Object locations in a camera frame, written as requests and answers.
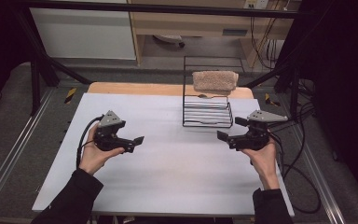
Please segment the metal rack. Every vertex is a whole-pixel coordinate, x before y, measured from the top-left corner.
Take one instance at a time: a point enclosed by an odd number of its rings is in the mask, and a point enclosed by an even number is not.
[[[215,59],[215,60],[238,60],[238,65],[227,64],[207,64],[207,63],[189,63],[191,59]],[[210,57],[210,56],[185,56],[184,57],[184,74],[183,74],[183,126],[184,127],[213,127],[213,128],[230,128],[233,124],[231,105],[228,97],[225,95],[207,96],[200,94],[186,94],[187,82],[192,79],[192,72],[200,70],[219,70],[218,68],[237,68],[243,73],[241,58],[235,57]]]

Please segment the black sleeve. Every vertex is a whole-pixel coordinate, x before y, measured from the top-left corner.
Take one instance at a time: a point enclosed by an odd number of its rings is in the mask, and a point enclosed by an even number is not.
[[[293,223],[280,189],[255,191],[255,224],[288,224]]]
[[[66,186],[32,224],[87,223],[102,188],[103,184],[94,176],[81,169],[74,171]]]

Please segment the white table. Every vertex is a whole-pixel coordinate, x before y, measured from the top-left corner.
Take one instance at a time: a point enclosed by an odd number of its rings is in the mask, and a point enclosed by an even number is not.
[[[257,100],[230,99],[234,117],[246,118]],[[76,148],[86,125],[113,110],[126,126],[117,135],[145,136],[132,154],[109,160],[95,175],[104,187],[93,212],[134,216],[241,217],[254,213],[261,187],[249,158],[216,138],[217,129],[182,126],[182,97],[85,93],[33,210],[45,209],[76,168]],[[234,124],[220,131],[244,134]],[[289,214],[294,215],[279,175]]]

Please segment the power cord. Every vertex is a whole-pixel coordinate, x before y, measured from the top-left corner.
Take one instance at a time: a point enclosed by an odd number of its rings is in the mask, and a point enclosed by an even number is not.
[[[101,121],[101,119],[103,119],[103,115],[93,119],[92,121],[89,122],[89,124],[86,126],[86,129],[84,130],[84,132],[82,133],[81,137],[80,137],[80,141],[79,141],[79,145],[77,148],[77,153],[76,153],[76,169],[79,167],[80,164],[80,159],[81,159],[81,152],[82,152],[82,148],[83,146],[85,146],[86,144],[93,142],[93,140],[85,143],[82,145],[84,137],[86,136],[87,131],[89,130],[90,126],[95,122],[95,121]]]

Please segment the human hand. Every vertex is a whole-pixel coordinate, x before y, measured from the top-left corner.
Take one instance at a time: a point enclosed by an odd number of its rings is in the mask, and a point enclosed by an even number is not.
[[[97,130],[97,127],[98,124],[95,124],[89,130],[89,136],[87,138],[88,143],[84,146],[83,156],[79,164],[79,168],[90,175],[94,175],[99,169],[101,169],[107,160],[124,152],[123,147],[118,147],[110,151],[102,151],[98,149],[93,142],[94,133]]]
[[[260,176],[264,189],[278,189],[279,182],[276,173],[276,148],[273,139],[260,150],[243,149],[242,152],[249,156],[252,164]]]

